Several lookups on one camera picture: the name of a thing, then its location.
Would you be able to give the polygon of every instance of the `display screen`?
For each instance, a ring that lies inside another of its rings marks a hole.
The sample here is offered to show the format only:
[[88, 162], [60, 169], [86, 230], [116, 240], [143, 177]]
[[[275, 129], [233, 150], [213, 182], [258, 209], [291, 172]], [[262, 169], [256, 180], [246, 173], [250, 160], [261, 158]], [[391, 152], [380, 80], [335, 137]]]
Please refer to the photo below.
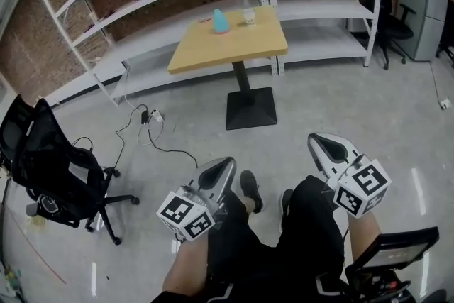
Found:
[[389, 266], [410, 262], [418, 256], [421, 251], [427, 247], [427, 245], [427, 243], [422, 243], [420, 245], [408, 246], [406, 248], [380, 250], [372, 259], [364, 264], [364, 268]]

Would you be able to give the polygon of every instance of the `white box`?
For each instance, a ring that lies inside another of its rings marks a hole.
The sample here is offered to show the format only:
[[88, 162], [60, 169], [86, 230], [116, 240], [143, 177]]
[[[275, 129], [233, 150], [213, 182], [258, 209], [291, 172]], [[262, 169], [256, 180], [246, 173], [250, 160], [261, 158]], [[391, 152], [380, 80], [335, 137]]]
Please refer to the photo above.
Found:
[[358, 219], [382, 202], [390, 184], [391, 179], [375, 159], [339, 179], [334, 203]]
[[215, 224], [205, 206], [175, 192], [169, 193], [156, 214], [170, 230], [189, 241], [206, 233]]

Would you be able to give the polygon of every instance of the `black shorts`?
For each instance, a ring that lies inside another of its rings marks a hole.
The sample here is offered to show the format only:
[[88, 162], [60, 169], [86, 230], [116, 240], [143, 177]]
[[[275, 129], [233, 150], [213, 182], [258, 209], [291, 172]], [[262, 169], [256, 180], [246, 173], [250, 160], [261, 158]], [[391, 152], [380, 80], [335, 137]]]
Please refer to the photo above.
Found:
[[299, 269], [314, 276], [329, 273], [340, 277], [343, 239], [332, 206], [326, 194], [321, 193], [325, 187], [312, 175], [297, 186], [276, 248], [260, 242], [248, 225], [245, 206], [229, 192], [224, 199], [226, 220], [219, 230], [212, 229], [209, 234], [208, 272], [212, 278], [235, 283]]

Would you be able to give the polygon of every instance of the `wooden table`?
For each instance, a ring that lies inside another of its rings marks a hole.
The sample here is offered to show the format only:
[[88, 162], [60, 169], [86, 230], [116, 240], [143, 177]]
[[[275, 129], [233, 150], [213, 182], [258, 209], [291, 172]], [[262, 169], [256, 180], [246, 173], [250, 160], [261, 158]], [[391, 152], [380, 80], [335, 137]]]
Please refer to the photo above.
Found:
[[242, 10], [225, 13], [231, 26], [226, 34], [215, 34], [212, 20], [192, 22], [167, 68], [175, 74], [232, 63], [240, 91], [228, 94], [227, 130], [277, 123], [272, 88], [251, 89], [243, 61], [285, 55], [288, 45], [276, 11], [271, 6], [254, 9], [252, 27], [245, 24]]

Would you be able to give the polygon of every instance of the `table top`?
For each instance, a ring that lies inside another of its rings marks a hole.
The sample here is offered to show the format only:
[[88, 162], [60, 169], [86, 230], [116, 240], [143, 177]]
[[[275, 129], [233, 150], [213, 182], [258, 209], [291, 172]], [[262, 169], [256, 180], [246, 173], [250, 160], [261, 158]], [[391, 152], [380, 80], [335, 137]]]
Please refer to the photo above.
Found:
[[170, 74], [255, 58], [287, 54], [288, 45], [272, 6], [257, 6], [255, 25], [247, 26], [243, 10], [224, 15], [231, 29], [214, 33], [213, 20], [193, 21], [178, 45], [167, 71]]

